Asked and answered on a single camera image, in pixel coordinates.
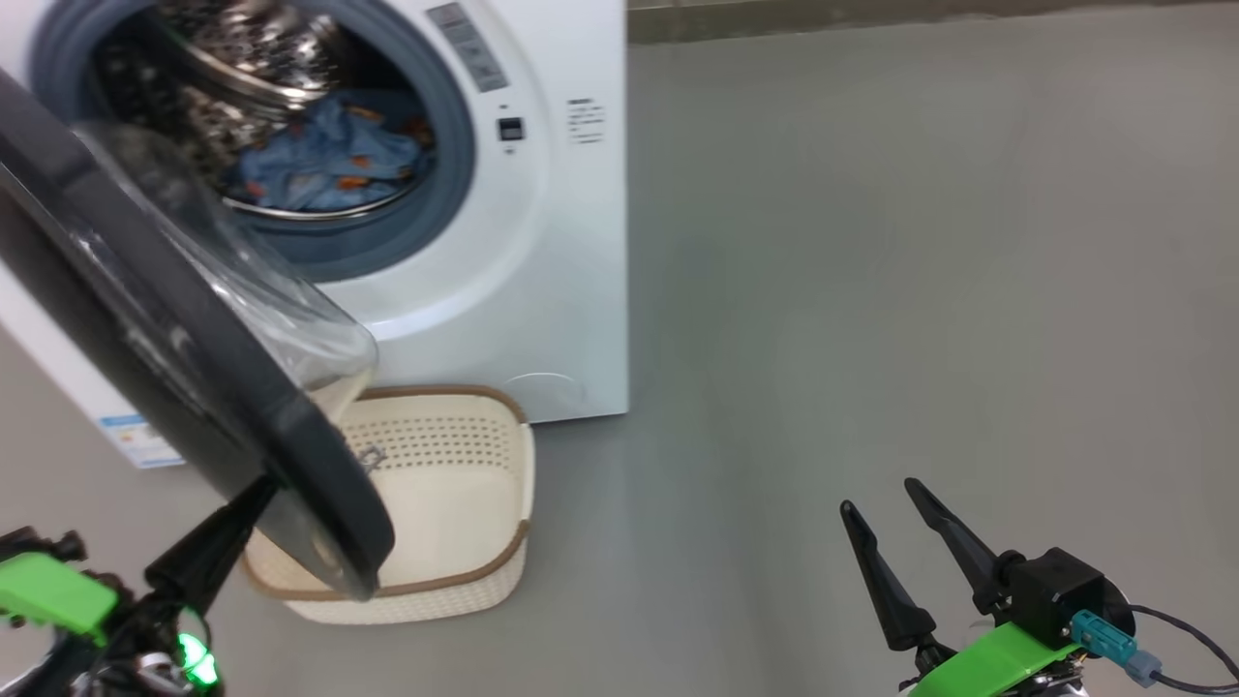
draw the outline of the teal connector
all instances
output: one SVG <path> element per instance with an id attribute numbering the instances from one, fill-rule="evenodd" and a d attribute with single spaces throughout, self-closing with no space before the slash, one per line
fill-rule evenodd
<path id="1" fill-rule="evenodd" d="M 1088 610 L 1072 618 L 1072 641 L 1090 654 L 1106 657 L 1136 681 L 1150 687 L 1156 681 L 1152 673 L 1161 671 L 1161 661 L 1149 651 L 1141 651 L 1136 639 Z"/>

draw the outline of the laundry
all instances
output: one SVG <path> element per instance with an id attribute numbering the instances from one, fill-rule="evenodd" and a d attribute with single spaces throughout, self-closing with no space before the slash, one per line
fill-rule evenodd
<path id="1" fill-rule="evenodd" d="M 411 94 L 339 92 L 243 150 L 232 188 L 268 208 L 354 208 L 388 198 L 421 176 L 431 145 Z"/>

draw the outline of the laundry basket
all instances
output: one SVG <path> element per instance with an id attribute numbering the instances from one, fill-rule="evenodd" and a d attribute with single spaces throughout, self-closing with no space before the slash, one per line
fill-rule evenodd
<path id="1" fill-rule="evenodd" d="M 243 567 L 259 592 L 326 624 L 395 624 L 502 603 L 525 566 L 534 491 L 533 432 L 508 396 L 483 387 L 368 392 L 341 423 L 372 470 L 395 529 L 379 591 L 356 603 L 331 591 L 261 534 Z"/>

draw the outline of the baseboard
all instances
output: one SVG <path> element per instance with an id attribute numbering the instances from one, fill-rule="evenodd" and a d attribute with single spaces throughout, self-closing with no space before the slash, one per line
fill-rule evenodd
<path id="1" fill-rule="evenodd" d="M 707 41 L 953 19 L 1044 15 L 1080 7 L 1189 5 L 1199 0 L 751 0 L 628 11 L 631 43 Z"/>

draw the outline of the sticker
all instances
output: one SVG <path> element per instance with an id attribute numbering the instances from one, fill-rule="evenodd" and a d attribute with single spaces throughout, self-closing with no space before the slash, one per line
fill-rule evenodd
<path id="1" fill-rule="evenodd" d="M 141 415 L 103 417 L 99 420 L 99 426 L 116 444 L 120 453 L 139 468 L 166 468 L 185 464 L 185 458 L 173 451 Z"/>
<path id="2" fill-rule="evenodd" d="M 602 142 L 606 125 L 606 106 L 595 99 L 567 100 L 567 141 L 572 145 Z"/>

